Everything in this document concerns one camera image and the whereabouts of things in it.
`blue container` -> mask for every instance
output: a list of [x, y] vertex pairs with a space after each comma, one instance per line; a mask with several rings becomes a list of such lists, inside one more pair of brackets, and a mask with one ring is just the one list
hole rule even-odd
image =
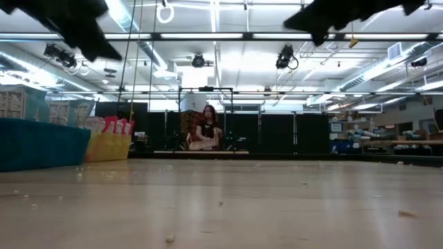
[[0, 172], [82, 164], [90, 137], [86, 129], [0, 118]]

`woman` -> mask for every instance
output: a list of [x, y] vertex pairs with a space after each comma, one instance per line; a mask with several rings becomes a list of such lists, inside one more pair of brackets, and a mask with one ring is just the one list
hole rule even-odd
[[217, 127], [217, 114], [214, 107], [212, 105], [205, 106], [203, 114], [205, 120], [197, 125], [197, 137], [200, 140], [206, 140], [222, 134], [222, 130]]

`wooden floor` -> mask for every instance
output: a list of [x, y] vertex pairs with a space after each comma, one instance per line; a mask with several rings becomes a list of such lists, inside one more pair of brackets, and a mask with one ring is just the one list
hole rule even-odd
[[[398, 216], [399, 210], [418, 217]], [[167, 244], [171, 234], [175, 241]], [[441, 169], [128, 160], [0, 173], [1, 249], [442, 245]]]

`dark hair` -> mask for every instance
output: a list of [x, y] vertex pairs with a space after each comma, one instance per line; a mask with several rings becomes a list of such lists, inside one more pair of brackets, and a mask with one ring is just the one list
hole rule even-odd
[[214, 108], [212, 105], [207, 104], [207, 105], [205, 106], [205, 108], [203, 108], [203, 115], [205, 114], [206, 107], [209, 107], [210, 112], [212, 113], [212, 116], [213, 116], [213, 122], [216, 122], [216, 121], [218, 120], [218, 117], [217, 117], [217, 113], [215, 112], [215, 108]]

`ceiling duct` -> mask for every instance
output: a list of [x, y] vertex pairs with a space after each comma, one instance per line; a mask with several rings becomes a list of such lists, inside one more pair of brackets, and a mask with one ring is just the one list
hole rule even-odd
[[[100, 87], [97, 87], [89, 82], [86, 82], [74, 75], [70, 75], [64, 70], [53, 66], [35, 56], [32, 56], [28, 53], [23, 52], [22, 50], [7, 44], [6, 42], [0, 42], [0, 55], [11, 63], [19, 64], [21, 67], [25, 68], [29, 71], [28, 67], [39, 68], [39, 71], [45, 72], [49, 77], [53, 77], [55, 79], [64, 80], [65, 85], [60, 85], [60, 90], [70, 90], [79, 89], [81, 91], [103, 91]], [[114, 96], [109, 96], [108, 99], [116, 100]]]
[[[109, 8], [109, 15], [111, 18], [120, 26], [120, 28], [126, 33], [137, 34], [140, 30], [140, 24], [133, 18], [129, 11], [129, 6], [124, 0], [106, 0], [106, 4]], [[137, 41], [136, 42], [140, 49], [145, 52], [145, 54], [154, 63], [156, 69], [167, 70], [168, 65], [160, 57], [160, 55], [152, 48], [152, 45], [147, 41]]]
[[[392, 56], [391, 54], [385, 55], [377, 61], [371, 63], [369, 66], [362, 68], [358, 73], [353, 74], [341, 81], [340, 85], [333, 91], [347, 91], [352, 87], [367, 82], [375, 77], [378, 77], [392, 69], [399, 63], [410, 62], [423, 56], [427, 51], [442, 45], [440, 42], [420, 42], [409, 45], [407, 43], [398, 43], [395, 46], [401, 46], [401, 54]], [[307, 102], [311, 104], [320, 104], [330, 99], [332, 95], [320, 95], [316, 97], [308, 98]]]

